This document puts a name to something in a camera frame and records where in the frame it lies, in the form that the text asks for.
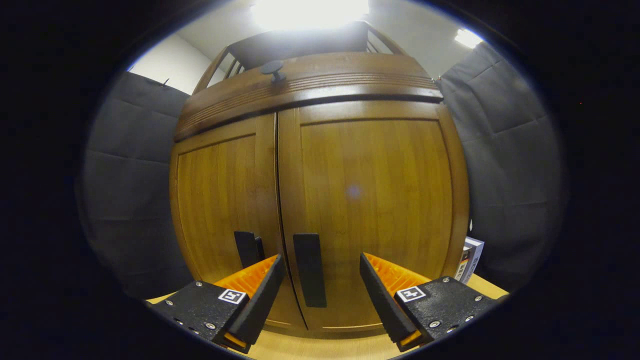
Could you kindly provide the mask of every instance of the door handle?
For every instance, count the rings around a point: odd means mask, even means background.
[[[234,231],[234,237],[242,268],[264,260],[264,248],[260,236],[254,237],[253,233],[247,231]]]
[[[326,307],[320,236],[316,233],[293,234],[293,249],[307,307]]]

